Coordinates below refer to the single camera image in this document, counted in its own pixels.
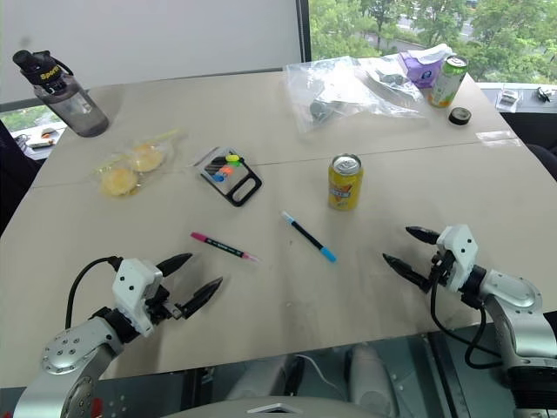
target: tissue box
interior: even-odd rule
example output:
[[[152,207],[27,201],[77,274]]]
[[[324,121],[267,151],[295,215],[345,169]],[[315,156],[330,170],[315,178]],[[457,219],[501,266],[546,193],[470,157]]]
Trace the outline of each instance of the tissue box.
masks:
[[[452,54],[450,47],[441,44],[429,50],[401,52],[399,57],[406,67],[406,77],[419,89],[428,89],[433,86],[445,58]]]

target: white table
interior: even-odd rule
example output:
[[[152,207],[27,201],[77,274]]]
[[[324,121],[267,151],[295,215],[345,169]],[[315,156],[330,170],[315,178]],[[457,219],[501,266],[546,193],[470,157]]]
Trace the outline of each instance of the white table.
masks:
[[[261,94],[252,92],[252,83]],[[323,131],[319,145],[317,136],[313,143],[300,142],[287,104],[278,98],[279,74],[94,91],[99,103],[103,94],[119,92],[124,98],[112,127],[99,138],[64,134],[0,240],[0,387],[33,379],[43,344],[63,328],[71,282],[89,261],[111,254],[159,262],[176,253],[199,253],[168,283],[176,301],[220,275],[225,282],[188,321],[166,321],[151,338],[133,341],[105,377],[434,330],[427,297],[381,258],[381,253],[391,253],[422,273],[428,271],[433,248],[412,239],[404,231],[408,225],[440,231],[467,223],[480,245],[480,265],[530,279],[545,297],[545,310],[557,309],[557,185],[516,141],[486,146],[476,138],[479,129],[509,128],[481,92],[466,84],[471,92],[459,94],[461,105],[474,112],[474,106],[486,102],[483,111],[474,112],[474,129],[447,125],[444,117],[428,119],[429,127],[413,138],[411,132],[391,135],[386,130],[390,120],[355,118],[354,126],[348,120],[341,125],[360,135],[366,127],[377,128],[366,142],[346,137],[352,146],[334,141],[341,125]],[[242,89],[263,104],[246,109]],[[239,104],[227,117],[223,102],[231,104],[234,92]],[[176,100],[180,93],[182,104]],[[174,98],[167,111],[147,119],[164,95]],[[200,100],[197,107],[192,97]],[[210,115],[215,107],[219,111]],[[134,113],[136,125],[131,122]],[[171,126],[187,126],[190,137],[164,174],[136,196],[108,199],[87,179],[93,161],[127,136]],[[219,144],[237,146],[258,162],[255,170],[264,185],[243,208],[229,205],[187,167],[188,152]],[[361,201],[353,212],[326,205],[326,169],[340,151],[359,152],[366,169]],[[336,265],[281,219],[283,209],[338,255]],[[262,261],[254,265],[194,241],[191,231],[255,253]],[[85,277],[77,292],[74,324],[102,306],[113,306],[113,277],[107,266]],[[441,319],[449,327],[473,324],[475,312],[457,300],[440,291]]]

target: gray water bottle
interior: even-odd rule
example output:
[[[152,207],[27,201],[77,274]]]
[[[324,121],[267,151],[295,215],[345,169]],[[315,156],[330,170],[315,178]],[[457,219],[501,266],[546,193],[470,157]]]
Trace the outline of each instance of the gray water bottle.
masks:
[[[77,135],[96,137],[108,128],[108,118],[73,77],[73,72],[49,51],[22,50],[14,63],[33,84],[35,96],[50,107]]]

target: whiteboard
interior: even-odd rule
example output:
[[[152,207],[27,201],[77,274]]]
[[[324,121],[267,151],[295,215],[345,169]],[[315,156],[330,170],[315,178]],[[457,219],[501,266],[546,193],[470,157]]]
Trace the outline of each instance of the whiteboard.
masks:
[[[296,0],[3,0],[0,103],[34,98],[11,57],[50,50],[85,88],[301,61]]]

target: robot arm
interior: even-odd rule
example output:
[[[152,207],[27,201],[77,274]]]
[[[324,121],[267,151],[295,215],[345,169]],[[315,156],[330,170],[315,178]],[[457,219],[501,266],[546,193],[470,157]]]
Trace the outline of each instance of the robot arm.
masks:
[[[495,325],[502,366],[517,407],[515,416],[557,414],[557,340],[543,316],[540,291],[521,277],[476,266],[478,246],[466,225],[449,226],[441,234],[417,226],[406,230],[437,245],[429,279],[384,254],[389,266],[424,292],[439,283],[461,293],[468,306],[485,309]]]
[[[122,260],[112,286],[117,307],[103,307],[45,346],[40,374],[23,392],[14,418],[87,416],[95,384],[125,343],[149,336],[162,320],[189,318],[217,291],[222,278],[201,287],[184,305],[168,301],[161,280],[190,257],[179,254],[157,266]]]

